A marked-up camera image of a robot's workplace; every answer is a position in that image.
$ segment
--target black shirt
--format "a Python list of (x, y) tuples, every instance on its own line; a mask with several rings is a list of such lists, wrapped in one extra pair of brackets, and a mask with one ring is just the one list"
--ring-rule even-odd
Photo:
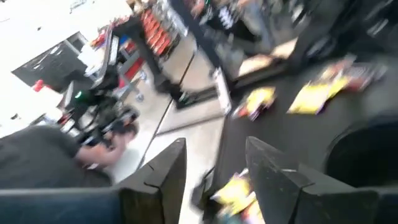
[(110, 179), (82, 168), (80, 146), (56, 127), (33, 126), (0, 139), (0, 189), (107, 187)]
[(233, 34), (235, 37), (254, 42), (256, 37), (240, 19), (238, 11), (231, 11), (228, 6), (216, 7), (206, 5), (199, 15), (199, 23), (206, 24), (214, 30), (220, 30), (225, 35)]

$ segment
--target red merchandise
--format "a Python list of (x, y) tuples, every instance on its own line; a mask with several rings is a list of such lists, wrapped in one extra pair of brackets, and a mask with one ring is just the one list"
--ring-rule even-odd
[(158, 56), (166, 52), (171, 46), (172, 41), (160, 22), (152, 14), (152, 10), (147, 9), (142, 13), (141, 21), (144, 26), (147, 42), (154, 53)]

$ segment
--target product display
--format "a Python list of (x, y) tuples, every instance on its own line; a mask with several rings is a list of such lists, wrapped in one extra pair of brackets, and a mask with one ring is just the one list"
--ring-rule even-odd
[(171, 16), (169, 7), (162, 1), (157, 1), (154, 5), (148, 5), (141, 12), (141, 20), (146, 33), (149, 46), (154, 53), (163, 61), (167, 60), (173, 49), (180, 41), (181, 32), (176, 25), (176, 19)]

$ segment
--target hand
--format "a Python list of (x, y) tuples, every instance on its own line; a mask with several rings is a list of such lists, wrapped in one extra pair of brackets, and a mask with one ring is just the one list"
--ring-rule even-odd
[(198, 17), (202, 12), (203, 8), (205, 7), (204, 0), (199, 0), (197, 4), (192, 8), (191, 14), (194, 18)]

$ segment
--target white floor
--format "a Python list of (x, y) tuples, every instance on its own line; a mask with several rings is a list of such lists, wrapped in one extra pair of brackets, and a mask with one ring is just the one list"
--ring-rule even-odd
[[(165, 63), (164, 69), (176, 81), (180, 80), (192, 55), (193, 41), (187, 37), (175, 49), (173, 55)], [(211, 85), (208, 78), (210, 67), (206, 59), (197, 53), (182, 85), (189, 89), (201, 89)], [(192, 189), (202, 175), (213, 167), (224, 119), (216, 100), (194, 106), (187, 110), (176, 111), (171, 100), (154, 93), (151, 85), (140, 83), (139, 89), (144, 94), (144, 102), (138, 103), (134, 95), (127, 98), (127, 103), (136, 106), (140, 112), (140, 132), (133, 140), (123, 158), (111, 168), (116, 181), (123, 180), (137, 170), (140, 160), (150, 161), (177, 138), (187, 139), (187, 181), (180, 213), (180, 223), (201, 223), (201, 213), (190, 206)], [(190, 126), (189, 128), (169, 131), (178, 126), (201, 121), (211, 121)]]

